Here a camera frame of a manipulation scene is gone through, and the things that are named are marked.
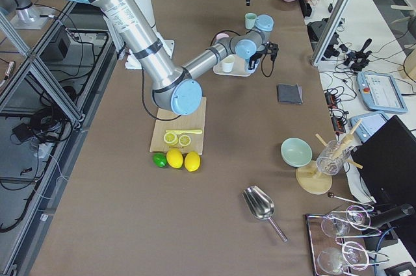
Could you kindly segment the wooden cutting board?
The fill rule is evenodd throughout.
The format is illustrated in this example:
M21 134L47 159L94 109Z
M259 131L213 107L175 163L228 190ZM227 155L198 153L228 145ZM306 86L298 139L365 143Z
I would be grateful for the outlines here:
M207 98L202 97L200 106L194 113L188 116L181 116L173 121L156 120L149 151L151 153L165 153L170 148L178 148L182 153L194 151L199 155L202 155L205 132L206 103ZM185 147L182 147L179 143L176 143L173 146L166 144L163 137L167 130L183 131L182 135L186 134L190 136L190 144Z

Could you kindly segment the grey folded cloth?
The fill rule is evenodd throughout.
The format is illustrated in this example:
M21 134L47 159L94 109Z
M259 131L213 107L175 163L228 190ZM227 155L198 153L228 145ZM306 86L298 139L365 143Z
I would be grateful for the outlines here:
M280 103L289 103L301 105L302 99L302 87L298 84L278 84L277 98Z

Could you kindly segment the pink cup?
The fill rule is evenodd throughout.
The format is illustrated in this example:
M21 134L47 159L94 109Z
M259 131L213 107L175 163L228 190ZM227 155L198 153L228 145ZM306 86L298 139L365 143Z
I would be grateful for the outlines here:
M216 35L216 37L215 37L215 42L216 42L216 43L218 43L218 42L224 42L224 41L226 41L228 38L229 38L229 34L224 33L224 32L220 32L220 33L218 33L218 34Z

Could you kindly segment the lemon half right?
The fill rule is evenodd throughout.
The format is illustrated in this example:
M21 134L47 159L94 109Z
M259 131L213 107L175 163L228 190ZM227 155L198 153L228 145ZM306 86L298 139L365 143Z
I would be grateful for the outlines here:
M178 137L178 144L181 147L187 147L191 144L192 138L187 134L182 134Z

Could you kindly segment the blue teach pendant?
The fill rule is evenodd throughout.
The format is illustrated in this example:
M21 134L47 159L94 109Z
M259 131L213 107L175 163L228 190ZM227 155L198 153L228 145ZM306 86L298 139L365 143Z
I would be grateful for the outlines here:
M360 71L357 85L365 106L369 110L382 110L392 114L405 114L408 108L390 74Z
M386 115L384 111L378 110L358 116L353 116L349 119L352 127L359 120L361 120L361 123L356 129L355 134L360 139L360 141L364 143L385 123L388 122L389 117Z

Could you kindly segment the whole yellow lemon left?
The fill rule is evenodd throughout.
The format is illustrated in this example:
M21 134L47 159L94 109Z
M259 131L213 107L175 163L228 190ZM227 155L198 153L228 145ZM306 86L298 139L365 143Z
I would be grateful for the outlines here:
M180 169L183 165L183 155L178 149L170 149L166 153L167 163L175 169Z

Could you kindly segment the clear textured glass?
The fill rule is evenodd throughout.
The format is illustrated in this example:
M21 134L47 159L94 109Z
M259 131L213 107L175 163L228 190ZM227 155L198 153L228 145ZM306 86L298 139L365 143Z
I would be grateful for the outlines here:
M350 148L339 151L341 143L335 140L330 141L321 154L318 156L317 168L326 175L336 175L350 157Z

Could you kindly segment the wine glass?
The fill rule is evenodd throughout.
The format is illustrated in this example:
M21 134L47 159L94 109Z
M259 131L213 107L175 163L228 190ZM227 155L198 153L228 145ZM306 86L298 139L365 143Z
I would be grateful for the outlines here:
M329 275L354 275L370 263L365 248L357 242L345 242L340 249L327 247L318 255L318 266Z
M334 210L323 217L322 232L331 238L349 236L350 230L366 231L370 227L369 213L359 205L350 205L345 211Z

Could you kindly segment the beige serving tray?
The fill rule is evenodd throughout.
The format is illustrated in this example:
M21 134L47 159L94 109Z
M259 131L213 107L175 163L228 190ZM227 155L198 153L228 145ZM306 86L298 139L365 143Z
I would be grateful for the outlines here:
M246 61L245 59L234 55L235 56L235 64L233 67L232 72L224 73L221 68L221 61L213 67L213 72L217 75L229 75L234 77L248 77L251 74L255 73L255 71L246 71Z

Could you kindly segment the whole yellow lemon right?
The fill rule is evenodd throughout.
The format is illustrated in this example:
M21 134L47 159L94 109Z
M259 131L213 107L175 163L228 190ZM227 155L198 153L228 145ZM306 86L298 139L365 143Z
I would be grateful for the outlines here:
M187 171L197 171L201 165L201 158L197 152L191 151L186 155L184 164Z

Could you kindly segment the mirror tray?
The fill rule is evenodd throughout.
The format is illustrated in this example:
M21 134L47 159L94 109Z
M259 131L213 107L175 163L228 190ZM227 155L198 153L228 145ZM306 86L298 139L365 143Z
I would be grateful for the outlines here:
M305 220L315 275L357 275L389 261L387 255L365 248L365 238L382 232L371 226L364 210L306 214Z

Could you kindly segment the green lime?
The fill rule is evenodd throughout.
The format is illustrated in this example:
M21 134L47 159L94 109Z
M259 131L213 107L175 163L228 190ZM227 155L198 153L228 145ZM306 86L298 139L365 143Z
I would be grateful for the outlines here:
M152 161L159 168L164 168L168 164L166 155L164 153L155 153L152 156Z

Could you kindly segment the cream yellow cup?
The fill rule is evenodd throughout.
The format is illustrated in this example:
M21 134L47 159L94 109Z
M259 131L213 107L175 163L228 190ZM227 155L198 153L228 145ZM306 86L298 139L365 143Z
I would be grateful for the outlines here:
M230 73L235 64L235 56L229 55L221 61L221 68L224 73Z

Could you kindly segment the yellow plastic knife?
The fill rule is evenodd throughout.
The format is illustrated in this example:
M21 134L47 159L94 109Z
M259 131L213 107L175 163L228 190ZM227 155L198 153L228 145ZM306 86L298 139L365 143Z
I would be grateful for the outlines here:
M166 130L166 132L174 134L202 134L202 129L189 129L189 130Z

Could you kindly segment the green cup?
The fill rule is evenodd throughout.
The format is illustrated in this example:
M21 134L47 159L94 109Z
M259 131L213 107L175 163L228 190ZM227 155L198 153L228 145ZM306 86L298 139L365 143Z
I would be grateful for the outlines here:
M256 19L257 19L257 14L255 14L253 12L246 13L244 15L245 29L247 29L247 30L253 29L254 25L255 25L255 22L256 22Z

